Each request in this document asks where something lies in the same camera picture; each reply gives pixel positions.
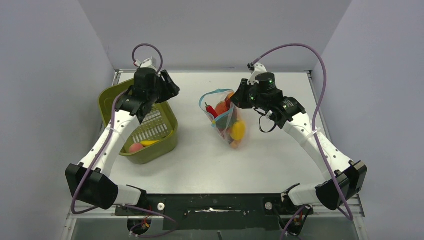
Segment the olive green plastic bin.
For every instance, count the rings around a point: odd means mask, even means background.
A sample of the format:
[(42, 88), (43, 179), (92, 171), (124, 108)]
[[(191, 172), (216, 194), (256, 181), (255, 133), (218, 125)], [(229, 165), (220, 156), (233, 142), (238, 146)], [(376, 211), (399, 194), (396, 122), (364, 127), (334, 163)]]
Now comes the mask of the olive green plastic bin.
[[(98, 97), (98, 107), (103, 125), (111, 120), (112, 104), (116, 96), (134, 84), (133, 79), (121, 82), (105, 89)], [(175, 149), (177, 146), (178, 120), (167, 101), (156, 103), (142, 124), (128, 137), (119, 155), (126, 157), (133, 164), (149, 163)], [(138, 152), (130, 153), (135, 143), (151, 142)]]

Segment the clear zip top bag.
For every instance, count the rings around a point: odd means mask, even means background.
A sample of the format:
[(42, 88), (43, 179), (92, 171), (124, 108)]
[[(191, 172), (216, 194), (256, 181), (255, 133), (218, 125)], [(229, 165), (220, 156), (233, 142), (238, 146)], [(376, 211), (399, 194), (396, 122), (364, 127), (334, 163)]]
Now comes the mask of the clear zip top bag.
[(202, 95), (198, 106), (211, 122), (211, 127), (232, 149), (238, 149), (247, 137), (247, 124), (232, 102), (232, 89), (217, 89)]

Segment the dark green toy avocado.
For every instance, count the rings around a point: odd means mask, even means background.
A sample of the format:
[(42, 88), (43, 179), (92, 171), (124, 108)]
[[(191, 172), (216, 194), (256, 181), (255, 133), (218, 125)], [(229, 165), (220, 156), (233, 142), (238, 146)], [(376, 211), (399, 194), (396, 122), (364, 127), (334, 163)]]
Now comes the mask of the dark green toy avocado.
[(232, 116), (232, 110), (226, 112), (215, 119), (215, 125), (219, 131), (229, 129), (238, 119), (238, 113), (236, 117)]

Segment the red toy chili pepper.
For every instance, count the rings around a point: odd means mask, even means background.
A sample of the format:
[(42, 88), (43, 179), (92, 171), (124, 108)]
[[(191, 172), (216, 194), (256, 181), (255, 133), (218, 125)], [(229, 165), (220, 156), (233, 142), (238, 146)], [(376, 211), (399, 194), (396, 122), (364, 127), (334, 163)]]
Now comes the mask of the red toy chili pepper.
[(216, 110), (209, 105), (207, 102), (205, 103), (205, 110), (207, 113), (209, 113), (214, 119), (216, 119), (218, 117), (218, 114), (216, 112)]

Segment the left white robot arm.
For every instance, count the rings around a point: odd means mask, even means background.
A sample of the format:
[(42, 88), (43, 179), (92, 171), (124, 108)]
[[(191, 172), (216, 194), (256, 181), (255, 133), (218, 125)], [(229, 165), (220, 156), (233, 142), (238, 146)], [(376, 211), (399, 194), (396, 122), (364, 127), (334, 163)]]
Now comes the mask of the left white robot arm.
[(74, 215), (76, 202), (91, 205), (91, 210), (107, 210), (114, 205), (137, 206), (146, 191), (129, 185), (117, 185), (109, 176), (118, 155), (131, 134), (143, 123), (153, 106), (176, 97), (180, 88), (167, 70), (139, 68), (133, 82), (114, 97), (111, 115), (104, 132), (89, 153), (78, 163), (70, 164), (65, 177), (72, 195), (70, 210)]

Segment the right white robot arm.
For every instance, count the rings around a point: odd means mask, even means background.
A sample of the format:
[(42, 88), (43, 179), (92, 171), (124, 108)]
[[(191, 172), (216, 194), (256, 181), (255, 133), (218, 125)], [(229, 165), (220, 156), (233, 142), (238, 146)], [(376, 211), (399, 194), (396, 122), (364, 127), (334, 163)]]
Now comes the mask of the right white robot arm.
[(360, 192), (368, 171), (362, 161), (343, 154), (313, 125), (305, 108), (276, 87), (275, 75), (260, 73), (253, 84), (243, 78), (231, 102), (241, 109), (254, 109), (290, 135), (315, 162), (323, 183), (295, 184), (282, 193), (281, 207), (289, 214), (301, 205), (321, 204), (337, 210)]

